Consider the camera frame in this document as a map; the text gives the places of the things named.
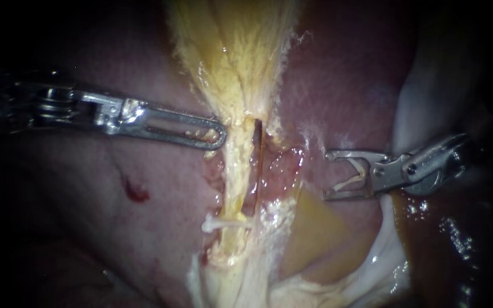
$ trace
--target red blood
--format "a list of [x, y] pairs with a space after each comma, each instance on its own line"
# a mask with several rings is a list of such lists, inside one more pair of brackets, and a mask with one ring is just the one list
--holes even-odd
[[144, 203], [149, 200], [149, 193], [141, 184], [133, 184], [129, 178], [121, 174], [121, 182], [127, 197], [137, 203]]

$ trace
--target blood spot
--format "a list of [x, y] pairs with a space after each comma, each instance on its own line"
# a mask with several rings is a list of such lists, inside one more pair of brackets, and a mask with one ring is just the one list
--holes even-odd
[[130, 200], [136, 203], [144, 203], [149, 200], [149, 193], [143, 185], [132, 183], [124, 174], [121, 174], [121, 183]]

